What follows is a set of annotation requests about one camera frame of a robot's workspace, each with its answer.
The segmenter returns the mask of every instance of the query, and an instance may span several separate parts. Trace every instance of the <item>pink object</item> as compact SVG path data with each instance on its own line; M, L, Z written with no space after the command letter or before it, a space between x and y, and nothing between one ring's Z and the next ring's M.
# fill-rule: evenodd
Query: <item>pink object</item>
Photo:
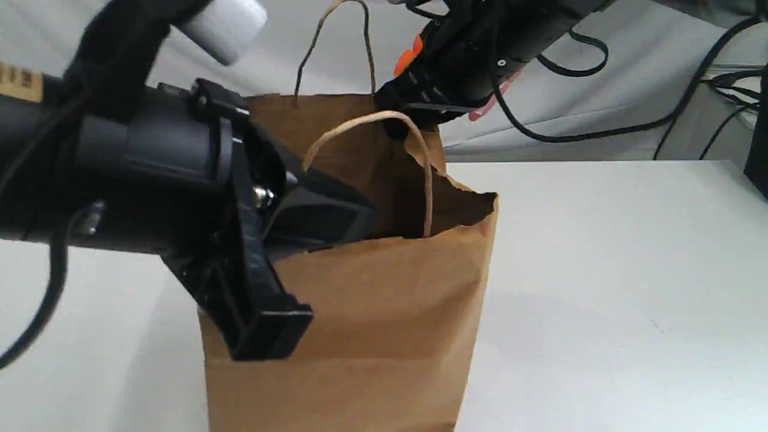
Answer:
M517 71L511 78L509 78L507 81L503 82L502 85L498 86L498 89L502 91L502 95L506 93L507 89L509 88L509 85L512 83L512 81L515 80L515 78L520 75L520 71ZM477 121L482 116L488 114L489 111L493 109L493 107L496 106L496 96L491 96L491 100L488 101L487 104L485 104L484 107L474 110L473 112L469 113L469 121Z

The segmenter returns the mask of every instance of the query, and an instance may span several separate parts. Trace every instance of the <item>metal screw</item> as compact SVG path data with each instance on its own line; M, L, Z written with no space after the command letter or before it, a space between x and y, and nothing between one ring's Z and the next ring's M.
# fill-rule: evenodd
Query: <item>metal screw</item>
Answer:
M80 229L78 231L86 235L96 234L106 209L107 203L104 201L100 200L91 204L91 207L88 210L88 214L85 215L85 219L81 222Z
M272 204L272 200L275 199L274 192L258 184L253 186L253 193L256 196L257 208L269 207Z

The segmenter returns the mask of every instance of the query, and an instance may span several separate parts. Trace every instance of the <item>bolt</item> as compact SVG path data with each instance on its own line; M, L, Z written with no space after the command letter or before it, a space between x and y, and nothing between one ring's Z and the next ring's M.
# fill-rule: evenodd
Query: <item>bolt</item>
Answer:
M253 186L253 193L256 196L257 208L269 207L270 204L272 204L272 200L275 198L275 194L271 190L264 186L259 186L258 184Z

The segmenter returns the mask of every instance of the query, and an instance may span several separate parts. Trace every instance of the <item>white surface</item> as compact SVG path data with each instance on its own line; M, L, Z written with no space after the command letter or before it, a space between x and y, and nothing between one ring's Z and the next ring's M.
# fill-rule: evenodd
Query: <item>white surface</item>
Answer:
M501 194L459 432L768 430L768 204L717 163L452 164ZM192 300L159 259L73 250L0 373L0 430L206 432ZM0 242L0 347L45 248Z
M74 54L83 27L105 0L4 0L0 2L0 58L61 74ZM243 95L290 93L296 67L310 44L317 20L330 0L262 0L269 21L244 57L223 68L180 32L161 50L150 83L186 87L197 77L226 85ZM402 6L375 2L371 39L376 77L381 85L403 50L426 23ZM302 91L368 91L359 5L343 5L323 29L304 73ZM534 130L565 135L654 120L680 97L688 77L723 29L647 0L619 0L589 17L578 29L606 41L611 59L592 78L563 78L538 63L525 69L507 95L512 111ZM765 35L732 46L720 62L768 61ZM601 54L569 38L547 56L571 68L596 65ZM501 111L471 123L460 119L443 127L453 158L486 160L648 159L661 131L575 145L534 143L510 129Z
M501 193L459 432L768 430L768 204L738 174L449 171Z
M0 350L48 279L47 248L0 242ZM197 309L160 258L71 249L38 343L0 371L0 430L207 432Z

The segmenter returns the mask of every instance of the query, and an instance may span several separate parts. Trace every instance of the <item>label sticker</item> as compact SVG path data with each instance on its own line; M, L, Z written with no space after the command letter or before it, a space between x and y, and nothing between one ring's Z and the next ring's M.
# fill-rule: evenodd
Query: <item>label sticker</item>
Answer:
M43 100L43 74L0 61L0 95L38 104Z

